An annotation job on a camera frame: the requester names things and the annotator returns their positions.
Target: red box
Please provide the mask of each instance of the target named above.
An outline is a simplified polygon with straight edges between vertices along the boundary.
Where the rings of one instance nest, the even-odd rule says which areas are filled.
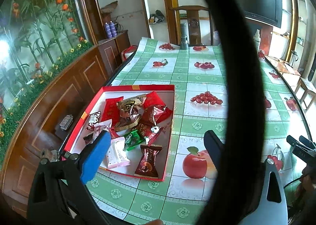
[[[70,153],[80,153],[83,148],[85,147],[85,142],[83,137],[88,135],[91,131],[87,130],[87,122],[88,116],[91,113],[95,113],[97,111],[101,111],[100,118],[102,117],[104,106],[105,106],[105,99],[108,98],[117,98],[124,96],[124,99],[134,97],[140,94],[147,94],[152,91],[156,91],[159,97],[165,102],[167,107],[170,110],[174,109],[174,85],[126,85],[126,86],[105,86],[102,87],[98,93],[94,96],[88,107],[86,108],[85,112],[82,114],[80,120],[76,124],[72,134],[70,135],[68,142],[65,146],[65,150],[69,151]],[[172,131],[172,115],[166,119],[165,121],[159,123],[159,126],[167,126],[168,124],[171,126],[167,126],[165,132],[161,132],[158,138],[155,140],[155,145],[161,145],[162,150],[156,156],[156,169],[158,172],[158,178],[143,178],[139,176],[135,176],[134,172],[140,162],[142,157],[142,152],[140,150],[140,146],[136,147],[131,151],[126,151],[127,158],[131,161],[131,164],[128,166],[123,167],[116,167],[113,169],[107,168],[107,161],[106,157],[102,161],[100,168],[115,172],[118,174],[134,177],[134,178],[141,178],[141,179],[149,179],[155,181],[164,181],[165,173],[166,173],[166,164],[171,140],[171,131]],[[119,136],[124,135],[127,130],[118,132]]]

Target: table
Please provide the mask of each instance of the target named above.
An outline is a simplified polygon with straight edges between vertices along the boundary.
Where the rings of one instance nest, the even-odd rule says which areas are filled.
[[[312,95],[312,100],[306,108],[306,112],[307,112],[307,110],[314,103],[314,99],[316,97],[316,89],[315,89],[314,85],[309,80],[306,80],[306,79],[300,77],[300,80],[298,81],[297,87],[296,87],[295,92],[294,92],[295,94],[298,92],[300,86],[302,86],[302,88],[304,89],[304,93],[303,93],[302,98],[300,99],[300,103],[303,103],[303,102],[305,103],[304,100],[305,100],[307,94]]]
[[[183,172],[182,165],[189,154],[188,147],[195,146],[199,151],[205,149],[203,136],[207,130],[212,129],[225,142],[228,110],[225,64],[220,47],[207,46],[204,51],[195,51],[192,47],[189,50],[179,50],[178,46],[174,46],[175,50],[162,50],[159,46],[163,43],[142,38],[135,56],[116,76],[112,85],[175,85],[175,109],[165,181],[136,179],[100,170],[87,183],[87,187],[102,210],[133,224],[144,224],[158,218],[164,224],[194,224],[210,196],[216,173],[201,179],[192,179]],[[153,67],[155,61],[167,64]],[[194,66],[196,62],[211,62],[215,67],[198,68]],[[285,138],[289,134],[296,139],[300,135],[308,137],[306,122],[300,111],[292,111],[290,108],[293,107],[289,107],[286,102],[285,98],[290,99],[293,95],[283,79],[273,78],[271,74],[275,71],[264,60],[260,60],[260,64],[264,93],[271,103],[271,108],[266,110],[262,161],[267,155],[273,154],[277,145],[281,147],[284,167],[280,170],[280,177],[285,185],[298,178],[305,167],[291,155],[290,145]],[[190,101],[192,97],[205,91],[222,99],[222,105]],[[247,102],[243,105],[245,108],[252,108]],[[244,129],[248,130],[247,120],[244,125]],[[286,189],[286,196],[290,201],[293,186]]]

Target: blue gripper pad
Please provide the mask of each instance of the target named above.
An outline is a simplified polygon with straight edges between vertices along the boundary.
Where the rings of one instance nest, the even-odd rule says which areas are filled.
[[[102,131],[92,144],[83,149],[83,162],[81,163],[81,182],[85,185],[92,180],[102,163],[111,145],[111,135],[107,131]]]

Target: screw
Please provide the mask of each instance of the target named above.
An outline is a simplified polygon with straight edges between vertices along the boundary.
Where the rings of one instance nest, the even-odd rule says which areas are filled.
[[[79,157],[79,155],[77,153],[71,154],[71,156],[69,157],[70,160],[77,160]]]
[[[274,164],[274,161],[273,161],[271,158],[268,158],[268,159],[267,159],[267,163],[268,163],[268,164]]]
[[[48,163],[48,159],[47,158],[43,158],[41,161],[40,161],[41,164],[47,164]]]

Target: apple leaf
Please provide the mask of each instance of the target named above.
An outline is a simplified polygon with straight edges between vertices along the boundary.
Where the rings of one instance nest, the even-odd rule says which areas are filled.
[[[188,147],[187,150],[188,150],[191,154],[193,154],[193,155],[195,155],[195,156],[198,156],[198,148],[197,148],[197,147]]]
[[[283,169],[283,167],[284,167],[284,163],[285,163],[285,157],[284,157],[284,154],[283,154],[283,152],[282,151],[280,151],[281,152],[281,161],[282,161],[282,167],[281,167],[281,170]]]

